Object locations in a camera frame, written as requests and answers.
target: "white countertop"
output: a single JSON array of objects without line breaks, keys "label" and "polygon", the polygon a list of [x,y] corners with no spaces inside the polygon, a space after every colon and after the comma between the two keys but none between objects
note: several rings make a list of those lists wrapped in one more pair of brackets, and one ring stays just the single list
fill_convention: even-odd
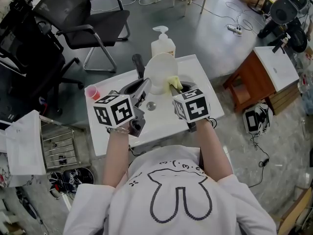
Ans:
[{"label": "white countertop", "polygon": [[[196,55],[176,58],[179,66],[179,78],[181,81],[195,82],[199,88],[207,95],[210,100],[211,117],[218,119],[224,115],[220,102],[208,80]],[[119,91],[126,84],[138,79],[136,70],[106,79],[95,86],[100,91],[101,97],[107,95],[111,90]],[[148,102],[156,103],[154,111],[148,111]],[[140,109],[145,112],[146,124],[138,138],[130,136],[131,147],[136,147],[151,141],[159,140],[164,137],[188,130],[186,122],[174,113],[173,99],[171,94],[153,95],[148,94],[147,99],[142,103]],[[86,98],[88,119],[94,151],[96,156],[105,155],[107,152],[109,134],[104,125],[99,124],[94,109],[94,100]]]},{"label": "white countertop", "polygon": [[297,81],[299,76],[288,55],[279,48],[273,53],[273,46],[255,47],[253,50],[267,71],[277,92]]},{"label": "white countertop", "polygon": [[6,128],[6,149],[12,175],[45,175],[45,163],[40,137],[39,113],[35,110],[16,121],[23,129],[10,125]]}]

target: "yellow cloth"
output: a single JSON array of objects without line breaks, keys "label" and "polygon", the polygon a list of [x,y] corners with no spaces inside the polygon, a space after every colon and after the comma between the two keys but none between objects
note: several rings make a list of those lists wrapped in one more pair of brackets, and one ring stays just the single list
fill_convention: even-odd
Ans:
[{"label": "yellow cloth", "polygon": [[169,76],[167,78],[167,88],[166,92],[170,92],[170,86],[173,85],[175,89],[182,90],[182,85],[180,83],[178,76]]}]

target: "plastic cup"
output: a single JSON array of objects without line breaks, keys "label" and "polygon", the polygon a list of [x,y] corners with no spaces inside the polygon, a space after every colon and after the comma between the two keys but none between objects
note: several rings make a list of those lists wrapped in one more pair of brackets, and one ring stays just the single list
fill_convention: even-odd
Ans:
[{"label": "plastic cup", "polygon": [[94,85],[89,85],[85,88],[85,95],[93,100],[98,100],[100,98],[100,92]]}]

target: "bracelet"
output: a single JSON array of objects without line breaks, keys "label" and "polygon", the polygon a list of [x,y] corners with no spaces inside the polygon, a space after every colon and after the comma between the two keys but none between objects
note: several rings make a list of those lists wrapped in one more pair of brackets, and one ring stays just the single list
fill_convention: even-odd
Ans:
[{"label": "bracelet", "polygon": [[116,129],[111,129],[111,132],[112,131],[115,131],[115,132],[118,132],[118,133],[122,133],[122,134],[129,134],[129,130],[124,128],[124,127],[117,127]]}]

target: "white sink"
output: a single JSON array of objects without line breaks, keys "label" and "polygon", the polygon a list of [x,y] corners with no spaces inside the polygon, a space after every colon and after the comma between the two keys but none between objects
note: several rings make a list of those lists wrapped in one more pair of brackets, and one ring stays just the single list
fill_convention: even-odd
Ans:
[{"label": "white sink", "polygon": [[[207,97],[210,100],[211,117],[217,119],[223,116],[224,112],[221,104],[219,103],[210,81],[203,71],[196,55],[181,57],[176,60],[179,66],[180,80],[196,83],[200,89],[207,94]],[[101,96],[103,97],[111,90],[119,91],[125,85],[137,79],[138,76],[136,70],[132,70],[96,83],[95,86],[98,88]],[[146,105],[151,101],[156,104],[156,108],[153,111],[148,111]],[[148,94],[147,99],[140,106],[140,109],[145,112],[144,118],[146,119],[146,124],[138,138],[129,136],[131,147],[136,147],[188,130],[186,122],[182,119],[178,119],[175,115],[172,101],[173,99],[171,94]],[[94,151],[96,156],[101,156],[105,155],[107,152],[109,134],[107,133],[106,128],[99,124],[93,110],[93,102],[94,100],[86,98]]]}]

